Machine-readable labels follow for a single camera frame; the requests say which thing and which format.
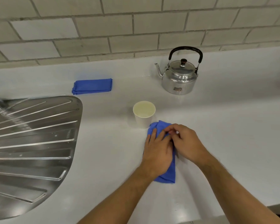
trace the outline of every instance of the sink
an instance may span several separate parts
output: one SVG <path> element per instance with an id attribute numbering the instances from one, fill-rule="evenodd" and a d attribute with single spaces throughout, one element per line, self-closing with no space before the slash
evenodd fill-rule
<path id="1" fill-rule="evenodd" d="M 73 96 L 6 101 L 0 112 L 0 219 L 44 202 L 66 177 L 82 102 Z"/>

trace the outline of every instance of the stainless steel kettle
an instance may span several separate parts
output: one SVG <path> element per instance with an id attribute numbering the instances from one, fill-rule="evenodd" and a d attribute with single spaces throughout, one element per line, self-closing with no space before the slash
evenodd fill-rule
<path id="1" fill-rule="evenodd" d="M 172 54 L 178 50 L 183 50 L 183 49 L 193 50 L 199 53 L 200 57 L 198 60 L 197 67 L 195 67 L 192 63 L 188 62 L 186 59 L 172 61 L 170 63 Z M 198 71 L 199 64 L 202 61 L 202 58 L 203 58 L 203 54 L 201 50 L 195 47 L 180 46 L 172 49 L 169 54 L 168 66 L 165 67 L 165 71 L 163 72 L 163 74 L 161 73 L 159 65 L 155 63 L 158 69 L 158 74 L 162 78 L 163 88 L 172 94 L 183 95 L 183 94 L 190 93 L 198 77 L 197 71 Z"/>

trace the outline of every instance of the backsplash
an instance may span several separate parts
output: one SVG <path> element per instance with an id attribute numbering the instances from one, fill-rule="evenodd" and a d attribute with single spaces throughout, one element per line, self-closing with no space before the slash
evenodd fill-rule
<path id="1" fill-rule="evenodd" d="M 280 0 L 0 0 L 0 68 L 167 55 L 184 45 L 280 46 Z"/>

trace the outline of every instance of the blue cloth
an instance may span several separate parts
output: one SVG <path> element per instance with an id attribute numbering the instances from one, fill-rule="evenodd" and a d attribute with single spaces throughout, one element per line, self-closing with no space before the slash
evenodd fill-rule
<path id="1" fill-rule="evenodd" d="M 101 93 L 112 90 L 112 79 L 78 80 L 74 83 L 72 94 Z"/>
<path id="2" fill-rule="evenodd" d="M 147 134 L 152 134 L 153 129 L 157 129 L 157 136 L 160 134 L 160 132 L 171 125 L 170 123 L 163 122 L 159 120 L 159 122 L 154 122 L 150 124 L 149 129 L 147 131 Z M 172 162 L 167 170 L 166 173 L 160 175 L 157 177 L 155 182 L 160 182 L 160 183 L 175 183 L 175 147 L 173 147 L 173 152 L 172 152 Z"/>

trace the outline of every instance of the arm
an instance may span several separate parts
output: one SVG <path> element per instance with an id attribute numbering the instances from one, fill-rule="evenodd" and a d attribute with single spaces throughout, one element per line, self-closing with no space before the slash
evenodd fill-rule
<path id="1" fill-rule="evenodd" d="M 195 131 L 178 124 L 165 131 L 172 135 L 179 153 L 204 173 L 230 224 L 280 224 L 280 218 L 252 196 L 206 150 Z"/>
<path id="2" fill-rule="evenodd" d="M 146 188 L 165 173 L 172 162 L 171 136 L 162 131 L 156 138 L 156 129 L 145 141 L 140 166 L 111 195 L 99 203 L 78 224 L 126 224 Z"/>

